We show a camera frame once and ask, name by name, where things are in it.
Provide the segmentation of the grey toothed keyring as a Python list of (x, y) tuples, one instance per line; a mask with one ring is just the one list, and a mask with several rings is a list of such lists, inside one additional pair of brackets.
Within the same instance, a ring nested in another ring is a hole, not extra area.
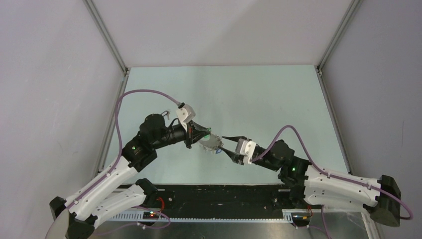
[(217, 150), (220, 150), (220, 147), (223, 147), (222, 138), (212, 133), (208, 140), (202, 139), (198, 141), (198, 143), (203, 147), (203, 149), (213, 153), (215, 153)]

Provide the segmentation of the left aluminium frame post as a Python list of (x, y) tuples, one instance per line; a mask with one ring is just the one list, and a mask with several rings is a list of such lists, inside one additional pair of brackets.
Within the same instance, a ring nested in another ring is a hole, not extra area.
[(109, 51), (111, 52), (112, 57), (115, 59), (123, 75), (126, 76), (128, 72), (128, 67), (125, 64), (117, 48), (117, 45), (115, 44), (95, 2), (93, 0), (83, 0), (83, 3), (86, 6), (89, 14), (91, 15), (94, 24), (99, 30), (100, 35), (103, 37), (103, 40), (107, 45)]

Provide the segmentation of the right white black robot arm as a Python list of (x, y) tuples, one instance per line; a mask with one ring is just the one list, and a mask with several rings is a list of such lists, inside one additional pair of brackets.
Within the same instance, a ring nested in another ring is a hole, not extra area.
[(234, 163), (255, 164), (278, 173), (278, 179), (290, 188), (289, 201), (293, 207), (307, 204), (367, 211), (377, 223), (400, 226), (401, 191), (393, 177), (365, 178), (317, 168), (309, 160), (295, 156), (282, 139), (268, 152), (244, 136), (228, 140), (237, 143), (235, 151), (222, 146), (219, 149)]

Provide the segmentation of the right aluminium frame post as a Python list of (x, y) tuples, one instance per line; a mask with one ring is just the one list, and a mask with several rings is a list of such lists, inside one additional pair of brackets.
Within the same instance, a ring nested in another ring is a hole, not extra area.
[(343, 35), (345, 34), (348, 26), (351, 24), (353, 18), (358, 12), (360, 6), (362, 5), (363, 0), (352, 0), (343, 15), (337, 29), (334, 32), (333, 37), (331, 38), (327, 48), (325, 49), (322, 57), (320, 58), (318, 64), (316, 65), (317, 73), (321, 76), (323, 74), (323, 69), (329, 61), (330, 57), (334, 53), (336, 47), (340, 43)]

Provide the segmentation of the aluminium frame post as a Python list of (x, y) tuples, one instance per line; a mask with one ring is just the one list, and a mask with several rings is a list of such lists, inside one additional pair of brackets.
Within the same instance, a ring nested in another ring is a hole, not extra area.
[(329, 61), (330, 57), (334, 53), (336, 47), (340, 43), (343, 35), (345, 34), (348, 26), (351, 24), (353, 18), (358, 12), (360, 6), (362, 5), (363, 0), (352, 0), (343, 15), (337, 29), (334, 32), (333, 37), (331, 38), (327, 48), (325, 49), (322, 57), (320, 58), (318, 64), (316, 65), (317, 73), (321, 76), (323, 74), (323, 69)]
[(103, 37), (103, 40), (107, 45), (109, 51), (111, 52), (112, 57), (115, 59), (123, 75), (126, 76), (128, 72), (128, 67), (125, 64), (117, 48), (117, 45), (115, 44), (95, 2), (93, 0), (83, 0), (83, 3), (86, 6), (89, 14), (91, 15), (94, 24), (99, 30), (100, 35)]

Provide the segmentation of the black tagged key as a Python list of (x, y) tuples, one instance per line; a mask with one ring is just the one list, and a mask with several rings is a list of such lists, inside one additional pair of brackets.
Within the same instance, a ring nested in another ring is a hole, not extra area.
[(165, 119), (169, 120), (170, 119), (170, 111), (164, 111), (161, 113), (161, 116), (164, 117)]

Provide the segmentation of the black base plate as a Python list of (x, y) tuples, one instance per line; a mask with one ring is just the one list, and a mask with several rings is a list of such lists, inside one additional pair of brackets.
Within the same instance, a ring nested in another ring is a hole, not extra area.
[(162, 209), (172, 218), (275, 219), (283, 210), (313, 212), (320, 204), (293, 202), (291, 189), (283, 184), (180, 185), (157, 184), (153, 198), (133, 209)]

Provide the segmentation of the green capped key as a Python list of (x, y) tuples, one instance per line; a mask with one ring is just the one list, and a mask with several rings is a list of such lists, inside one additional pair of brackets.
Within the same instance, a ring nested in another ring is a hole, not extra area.
[(211, 132), (212, 132), (212, 129), (209, 127), (209, 128), (207, 128), (207, 131), (208, 131), (208, 133), (203, 137), (203, 139), (205, 139), (205, 140), (209, 139)]

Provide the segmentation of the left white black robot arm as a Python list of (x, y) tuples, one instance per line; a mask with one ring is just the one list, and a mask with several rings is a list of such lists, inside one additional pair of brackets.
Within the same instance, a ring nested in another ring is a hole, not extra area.
[(137, 135), (103, 172), (74, 195), (50, 201), (54, 222), (46, 238), (87, 239), (102, 223), (122, 211), (141, 205), (154, 206), (157, 189), (145, 178), (122, 193), (115, 196), (111, 193), (155, 160), (158, 149), (178, 142), (191, 148), (208, 135), (210, 131), (207, 128), (192, 120), (185, 122), (180, 119), (177, 125), (166, 126), (162, 115), (147, 116)]

